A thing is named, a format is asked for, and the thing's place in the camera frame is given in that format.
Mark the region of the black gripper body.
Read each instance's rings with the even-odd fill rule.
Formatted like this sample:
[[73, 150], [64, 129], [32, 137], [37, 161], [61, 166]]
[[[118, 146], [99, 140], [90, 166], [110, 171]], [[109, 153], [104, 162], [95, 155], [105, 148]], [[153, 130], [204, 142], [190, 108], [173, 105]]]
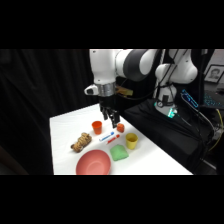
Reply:
[[100, 111], [104, 112], [106, 109], [115, 110], [116, 109], [116, 96], [111, 95], [109, 97], [98, 97]]

